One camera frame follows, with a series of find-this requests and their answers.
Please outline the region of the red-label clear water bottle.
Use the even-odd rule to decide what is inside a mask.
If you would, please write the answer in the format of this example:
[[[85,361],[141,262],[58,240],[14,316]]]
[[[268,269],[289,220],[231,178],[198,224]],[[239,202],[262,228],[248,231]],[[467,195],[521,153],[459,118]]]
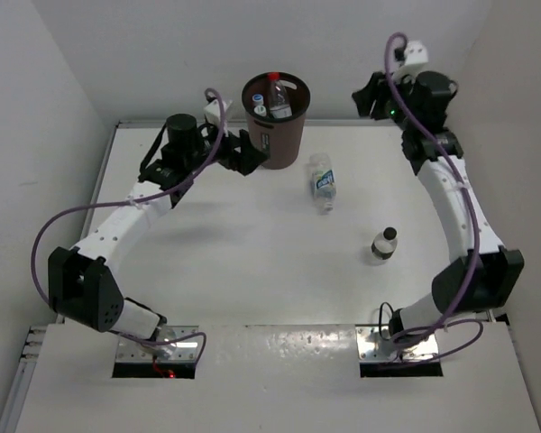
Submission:
[[[267,74],[270,88],[268,92],[268,106],[270,115],[275,119],[284,119],[292,116],[292,109],[286,88],[280,81],[279,72]]]

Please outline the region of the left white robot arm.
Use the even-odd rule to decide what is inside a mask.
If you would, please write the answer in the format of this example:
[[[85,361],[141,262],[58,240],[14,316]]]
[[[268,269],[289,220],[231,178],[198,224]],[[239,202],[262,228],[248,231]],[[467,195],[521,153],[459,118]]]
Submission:
[[[167,319],[125,297],[115,275],[142,236],[184,197],[197,175],[213,163],[247,176],[268,156],[249,134],[226,132],[192,115],[167,118],[142,159],[127,199],[71,248],[56,248],[48,260],[48,303],[65,318],[100,333],[110,332],[155,345]]]

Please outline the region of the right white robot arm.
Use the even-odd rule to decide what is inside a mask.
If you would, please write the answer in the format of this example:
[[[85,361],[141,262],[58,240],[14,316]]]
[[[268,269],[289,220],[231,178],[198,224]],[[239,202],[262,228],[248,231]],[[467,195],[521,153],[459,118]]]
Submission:
[[[389,332],[399,344],[456,315],[503,307],[525,266],[520,250],[507,248],[488,223],[466,173],[463,147],[445,127],[455,87],[436,71],[406,76],[397,84],[404,101],[399,105],[378,71],[352,94],[359,116],[390,119],[401,129],[402,151],[432,199],[449,250],[449,263],[429,294],[393,312]]]

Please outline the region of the green-label clear water bottle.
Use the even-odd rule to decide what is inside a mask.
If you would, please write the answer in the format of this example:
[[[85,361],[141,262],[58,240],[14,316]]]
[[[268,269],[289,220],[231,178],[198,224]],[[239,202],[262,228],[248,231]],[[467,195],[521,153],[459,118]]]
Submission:
[[[267,109],[264,105],[256,106],[253,109],[254,113],[260,117],[266,117],[267,116]]]

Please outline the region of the blue-label clear water bottle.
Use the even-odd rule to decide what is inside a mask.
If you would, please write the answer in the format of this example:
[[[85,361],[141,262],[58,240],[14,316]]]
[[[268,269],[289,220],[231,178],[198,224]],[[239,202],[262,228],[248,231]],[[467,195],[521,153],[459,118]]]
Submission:
[[[334,208],[336,185],[333,165],[327,153],[314,153],[309,157],[307,177],[316,210],[321,215],[330,213]]]

